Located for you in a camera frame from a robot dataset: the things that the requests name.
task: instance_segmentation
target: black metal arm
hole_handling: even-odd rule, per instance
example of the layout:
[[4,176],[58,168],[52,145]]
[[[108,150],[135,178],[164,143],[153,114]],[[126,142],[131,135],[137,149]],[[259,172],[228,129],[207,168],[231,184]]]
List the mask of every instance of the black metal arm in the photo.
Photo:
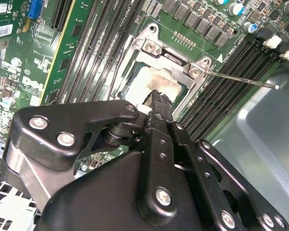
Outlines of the black metal arm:
[[[126,101],[14,115],[1,171],[43,211],[37,230],[289,230],[210,143],[191,142],[165,95],[144,105],[148,115]],[[78,158],[118,145],[130,151],[74,180]]]

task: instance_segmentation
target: gray metal panel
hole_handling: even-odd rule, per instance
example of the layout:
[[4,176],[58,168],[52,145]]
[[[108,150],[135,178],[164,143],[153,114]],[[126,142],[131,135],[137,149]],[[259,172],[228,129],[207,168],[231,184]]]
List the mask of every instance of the gray metal panel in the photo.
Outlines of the gray metal panel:
[[289,223],[289,73],[260,88],[211,140]]

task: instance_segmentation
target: blue connector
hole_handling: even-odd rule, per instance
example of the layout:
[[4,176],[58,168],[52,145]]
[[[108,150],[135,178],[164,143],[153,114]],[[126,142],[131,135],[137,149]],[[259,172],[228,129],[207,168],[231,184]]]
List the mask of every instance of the blue connector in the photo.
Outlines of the blue connector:
[[31,19],[39,18],[43,7],[43,0],[32,0],[28,17]]

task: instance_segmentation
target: bolt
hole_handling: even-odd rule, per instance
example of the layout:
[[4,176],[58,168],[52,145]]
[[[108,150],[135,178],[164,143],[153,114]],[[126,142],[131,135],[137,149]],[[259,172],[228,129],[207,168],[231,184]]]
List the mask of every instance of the bolt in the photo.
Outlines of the bolt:
[[169,192],[167,192],[165,189],[163,188],[158,188],[156,190],[155,196],[158,200],[158,202],[161,203],[161,205],[163,206],[168,206],[171,203],[171,197]]
[[233,220],[232,216],[226,212],[226,211],[222,211],[221,212],[221,217],[223,219],[223,222],[225,223],[225,225],[231,229],[234,229],[236,224],[235,224],[235,220]]
[[82,165],[80,168],[84,172],[88,170],[88,166],[86,166],[86,165]]
[[282,219],[279,218],[278,216],[274,216],[276,222],[282,227],[285,228],[285,224],[283,223]]
[[180,129],[180,130],[183,130],[183,126],[181,124],[176,124],[177,128]]
[[210,145],[207,142],[203,141],[202,144],[206,149],[210,149]]
[[129,110],[130,112],[135,112],[135,109],[134,109],[133,106],[131,106],[131,105],[126,105],[125,107],[126,107],[126,109]]
[[60,133],[57,136],[57,141],[62,146],[69,147],[69,146],[72,146],[75,143],[75,138],[74,138],[74,136],[71,133],[63,132],[63,133]]
[[42,130],[44,128],[47,128],[48,122],[46,119],[43,119],[41,117],[33,117],[32,119],[29,120],[29,125],[32,128]]
[[269,227],[271,227],[271,228],[274,227],[274,223],[273,223],[272,219],[271,219],[268,215],[263,214],[263,215],[262,215],[262,218],[264,219],[265,223],[266,223]]

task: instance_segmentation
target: screw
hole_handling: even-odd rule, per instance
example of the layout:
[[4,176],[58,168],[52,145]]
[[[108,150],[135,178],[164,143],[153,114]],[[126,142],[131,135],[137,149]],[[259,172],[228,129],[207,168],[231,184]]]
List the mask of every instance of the screw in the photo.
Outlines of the screw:
[[282,227],[285,228],[285,224],[283,223],[282,219],[279,218],[278,216],[274,216],[276,222]]
[[274,223],[273,223],[272,219],[271,219],[268,215],[263,214],[263,215],[262,215],[262,218],[264,219],[265,223],[266,223],[269,227],[271,227],[271,228],[274,227]]
[[44,128],[47,128],[48,122],[46,119],[43,119],[41,117],[33,117],[32,119],[29,120],[29,125],[32,128],[42,130]]
[[210,149],[210,145],[207,142],[203,141],[202,144],[206,149]]
[[225,225],[231,229],[234,229],[236,224],[235,221],[233,220],[232,216],[226,212],[226,211],[222,211],[221,212],[221,217],[223,219],[223,222],[225,223]]
[[125,107],[126,107],[126,109],[129,110],[130,112],[135,112],[135,109],[134,109],[133,106],[131,106],[131,105],[126,105]]
[[57,136],[57,141],[62,146],[69,147],[69,146],[72,146],[75,143],[75,138],[74,138],[74,136],[71,133],[63,132],[63,133],[60,133]]
[[82,165],[80,168],[84,172],[88,170],[88,166],[86,166],[86,165]]
[[183,126],[181,124],[176,124],[177,128],[180,129],[180,130],[183,130]]
[[162,205],[164,205],[164,206],[170,205],[171,197],[170,197],[169,192],[167,192],[165,189],[158,188],[156,190],[155,196],[156,196],[158,202],[160,202]]

